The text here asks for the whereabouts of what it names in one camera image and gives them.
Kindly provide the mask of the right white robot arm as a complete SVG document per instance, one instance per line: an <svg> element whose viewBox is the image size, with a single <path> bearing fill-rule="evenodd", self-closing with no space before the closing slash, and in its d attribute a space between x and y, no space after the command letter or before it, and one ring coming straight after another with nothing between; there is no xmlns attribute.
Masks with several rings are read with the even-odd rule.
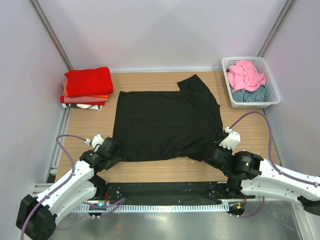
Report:
<svg viewBox="0 0 320 240"><path fill-rule="evenodd" d="M320 178L271 163L260 155L235 154L219 146L205 151L204 162L226 177L225 192L231 198L261 196L302 205L303 210L320 214Z"/></svg>

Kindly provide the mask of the black t-shirt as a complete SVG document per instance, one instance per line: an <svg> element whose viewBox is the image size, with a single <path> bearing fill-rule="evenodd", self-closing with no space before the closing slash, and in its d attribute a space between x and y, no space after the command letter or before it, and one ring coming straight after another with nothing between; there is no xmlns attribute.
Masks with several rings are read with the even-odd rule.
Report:
<svg viewBox="0 0 320 240"><path fill-rule="evenodd" d="M220 105L207 85L195 74L177 86L119 93L112 137L122 161L202 161L205 150L223 139Z"/></svg>

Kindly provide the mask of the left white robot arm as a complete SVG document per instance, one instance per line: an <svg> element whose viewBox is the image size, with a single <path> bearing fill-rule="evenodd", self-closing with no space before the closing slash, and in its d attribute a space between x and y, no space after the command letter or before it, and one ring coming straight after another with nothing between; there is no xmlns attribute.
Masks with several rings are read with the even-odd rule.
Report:
<svg viewBox="0 0 320 240"><path fill-rule="evenodd" d="M53 185L36 196L28 194L21 200L15 223L21 231L20 239L49 239L61 220L77 206L105 196L107 183L97 174L119 162L116 156L119 144L100 134L82 141L92 149L85 151L77 162L71 161L71 169Z"/></svg>

